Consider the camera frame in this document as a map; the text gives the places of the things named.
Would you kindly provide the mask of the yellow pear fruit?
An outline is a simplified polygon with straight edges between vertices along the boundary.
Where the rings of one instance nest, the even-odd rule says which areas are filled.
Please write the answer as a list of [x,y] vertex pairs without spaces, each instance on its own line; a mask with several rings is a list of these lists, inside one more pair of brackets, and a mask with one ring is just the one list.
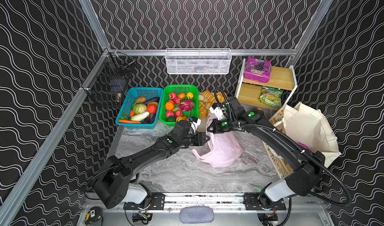
[[181,121],[181,120],[186,120],[187,117],[186,116],[179,116],[177,117],[177,122]]

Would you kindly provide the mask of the floral canvas tote bag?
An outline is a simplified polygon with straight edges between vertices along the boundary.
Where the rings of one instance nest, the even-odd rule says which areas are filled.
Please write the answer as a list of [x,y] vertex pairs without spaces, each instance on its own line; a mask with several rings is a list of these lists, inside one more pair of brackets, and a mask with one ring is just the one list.
[[269,121],[295,142],[307,145],[311,152],[321,152],[325,156],[325,167],[341,155],[338,138],[321,110],[299,102],[295,107],[283,106]]

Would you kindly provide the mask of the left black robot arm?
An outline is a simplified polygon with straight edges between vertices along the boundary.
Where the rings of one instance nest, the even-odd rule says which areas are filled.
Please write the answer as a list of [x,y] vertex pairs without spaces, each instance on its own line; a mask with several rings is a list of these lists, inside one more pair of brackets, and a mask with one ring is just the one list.
[[107,209],[117,206],[127,194],[132,177],[143,169],[169,158],[180,149],[204,146],[210,140],[206,133],[196,133],[193,128],[191,122],[181,120],[152,146],[130,156],[107,158],[99,173],[91,181],[91,188],[104,206]]

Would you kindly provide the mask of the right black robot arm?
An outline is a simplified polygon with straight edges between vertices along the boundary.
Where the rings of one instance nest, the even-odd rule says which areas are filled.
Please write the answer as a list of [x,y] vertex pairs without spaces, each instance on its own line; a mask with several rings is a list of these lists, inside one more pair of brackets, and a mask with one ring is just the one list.
[[[218,97],[221,93],[224,100]],[[271,209],[283,198],[312,195],[330,204],[347,207],[352,203],[351,194],[342,181],[325,166],[325,156],[321,152],[313,153],[302,147],[290,137],[274,127],[257,109],[246,111],[237,98],[228,98],[224,92],[216,88],[215,102],[210,110],[216,118],[209,124],[207,131],[213,134],[223,134],[231,131],[248,132],[266,143],[293,169],[283,179],[265,186],[257,197],[259,206]],[[323,173],[328,174],[346,194],[342,202],[333,201],[312,191],[320,181]]]

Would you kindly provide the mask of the pink peach plastic bag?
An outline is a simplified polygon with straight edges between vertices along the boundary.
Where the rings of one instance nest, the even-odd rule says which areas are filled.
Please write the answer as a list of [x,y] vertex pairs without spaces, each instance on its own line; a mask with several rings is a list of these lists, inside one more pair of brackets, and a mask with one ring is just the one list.
[[243,149],[233,132],[214,134],[207,131],[210,140],[207,142],[210,151],[200,155],[196,149],[192,153],[200,162],[210,164],[213,168],[224,168],[232,165],[243,153]]

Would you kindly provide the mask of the pink dragon fruit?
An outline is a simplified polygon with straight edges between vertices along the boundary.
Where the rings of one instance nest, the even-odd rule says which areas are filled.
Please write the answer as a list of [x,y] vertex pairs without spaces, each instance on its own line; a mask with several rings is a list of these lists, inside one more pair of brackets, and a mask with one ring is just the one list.
[[195,103],[192,99],[186,99],[181,101],[179,110],[185,111],[185,112],[190,112],[195,108]]

